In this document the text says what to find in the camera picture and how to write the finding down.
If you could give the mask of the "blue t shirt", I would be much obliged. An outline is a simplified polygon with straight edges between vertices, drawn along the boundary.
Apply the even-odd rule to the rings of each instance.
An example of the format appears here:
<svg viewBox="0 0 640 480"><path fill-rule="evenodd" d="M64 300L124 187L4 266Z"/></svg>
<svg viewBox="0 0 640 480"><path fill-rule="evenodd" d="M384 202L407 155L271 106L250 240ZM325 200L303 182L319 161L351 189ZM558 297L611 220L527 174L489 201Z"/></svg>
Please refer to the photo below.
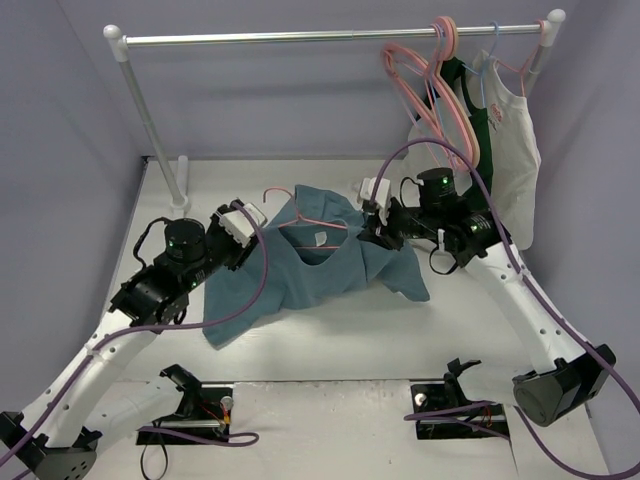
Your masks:
<svg viewBox="0 0 640 480"><path fill-rule="evenodd" d="M203 335L222 348L264 316L282 309L302 310L324 300L381 282L412 302L427 302L419 260L409 245L387 250L358 237L365 218L344 196L307 185L295 188L303 216L348 226L346 231L302 222L279 229L294 218L289 200L262 233L266 246L256 248L237 270L221 269L205 284ZM299 250L316 243L337 250Z"/></svg>

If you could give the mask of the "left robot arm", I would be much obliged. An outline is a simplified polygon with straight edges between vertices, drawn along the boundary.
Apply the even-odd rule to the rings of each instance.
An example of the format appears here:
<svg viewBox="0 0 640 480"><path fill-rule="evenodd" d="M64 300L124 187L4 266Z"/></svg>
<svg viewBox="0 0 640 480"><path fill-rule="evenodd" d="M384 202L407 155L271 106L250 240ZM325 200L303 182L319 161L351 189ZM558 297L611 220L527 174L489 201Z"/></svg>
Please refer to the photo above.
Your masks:
<svg viewBox="0 0 640 480"><path fill-rule="evenodd" d="M265 215L235 200L204 226L166 220L163 251L122 283L81 350L27 407L1 415L7 452L39 479L82 479L100 453L157 417L191 418L199 409L196 379L171 367L131 400L99 411L98 402L126 367L162 333L187 331L189 295L222 267L238 269L266 247Z"/></svg>

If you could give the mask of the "thin pink wire hanger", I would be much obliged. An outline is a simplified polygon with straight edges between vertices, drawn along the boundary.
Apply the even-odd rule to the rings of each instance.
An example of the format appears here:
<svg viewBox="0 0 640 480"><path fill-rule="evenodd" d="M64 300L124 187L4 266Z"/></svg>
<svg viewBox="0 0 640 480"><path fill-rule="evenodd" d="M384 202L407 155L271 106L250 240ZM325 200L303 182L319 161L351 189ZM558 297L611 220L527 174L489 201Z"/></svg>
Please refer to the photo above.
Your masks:
<svg viewBox="0 0 640 480"><path fill-rule="evenodd" d="M262 193L262 202L264 204L266 204L267 203L267 199L268 199L268 195L271 192L275 192L275 191L285 193L289 197L289 200L291 201L292 206L294 207L294 213L295 213L295 216L294 216L294 218L292 220L278 224L277 227L279 229L287 227L287 226L292 226L292 225L298 224L300 222L302 222L304 224L322 226L322 227L325 227L325 228L335 229L335 230L344 230L344 231L346 231L348 229L348 226L344 225L344 224L329 223L329 222L324 222L324 221L321 221L321 220L310 219L310 218L307 218L307 217L303 216L302 213L300 212L298 206L297 206L295 195L292 192L290 192L289 190L287 190L287 189L285 189L283 187L273 186L273 187L266 188ZM297 246L297 249L299 249L299 250L337 250L338 246L331 246L331 245L327 245L326 243L323 243L323 244L316 243L314 246Z"/></svg>

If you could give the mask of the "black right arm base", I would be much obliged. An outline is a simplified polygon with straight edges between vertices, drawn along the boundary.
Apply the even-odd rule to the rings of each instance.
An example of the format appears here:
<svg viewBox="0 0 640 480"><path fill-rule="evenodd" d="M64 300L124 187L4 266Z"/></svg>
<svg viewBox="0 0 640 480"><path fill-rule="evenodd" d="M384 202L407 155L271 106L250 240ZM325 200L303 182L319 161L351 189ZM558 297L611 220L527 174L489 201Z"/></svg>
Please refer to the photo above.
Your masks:
<svg viewBox="0 0 640 480"><path fill-rule="evenodd" d="M412 383L410 395L419 441L510 439L502 405L463 400L443 381Z"/></svg>

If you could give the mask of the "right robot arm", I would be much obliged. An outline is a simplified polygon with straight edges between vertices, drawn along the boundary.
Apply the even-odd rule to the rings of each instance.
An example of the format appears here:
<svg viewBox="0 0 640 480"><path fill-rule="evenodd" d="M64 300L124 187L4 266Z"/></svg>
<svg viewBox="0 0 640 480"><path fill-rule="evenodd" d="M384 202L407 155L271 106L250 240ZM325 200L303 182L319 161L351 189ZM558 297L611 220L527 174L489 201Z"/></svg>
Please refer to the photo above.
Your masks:
<svg viewBox="0 0 640 480"><path fill-rule="evenodd" d="M616 362L611 349L595 347L572 327L561 326L558 310L540 291L494 211L475 209L459 195L451 169L422 172L418 190L418 206L405 207L392 196L389 180L363 179L361 239L388 250L409 239L426 239L450 254L494 300L529 359L523 367L450 362L442 388L445 405L455 412L481 401L513 405L546 427L592 399Z"/></svg>

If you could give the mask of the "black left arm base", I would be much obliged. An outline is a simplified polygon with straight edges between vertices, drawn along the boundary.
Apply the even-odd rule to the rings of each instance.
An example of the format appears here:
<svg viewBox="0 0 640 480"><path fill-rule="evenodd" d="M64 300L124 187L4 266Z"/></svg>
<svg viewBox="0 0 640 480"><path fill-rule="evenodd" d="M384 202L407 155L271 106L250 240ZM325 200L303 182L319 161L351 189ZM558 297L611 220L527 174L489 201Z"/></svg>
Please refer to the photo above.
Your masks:
<svg viewBox="0 0 640 480"><path fill-rule="evenodd" d="M147 423L137 434L136 444L148 445L198 445L198 442L166 433L147 432L148 428L160 428L207 440L228 443L234 385L232 383L205 383L201 399L188 415L172 414Z"/></svg>

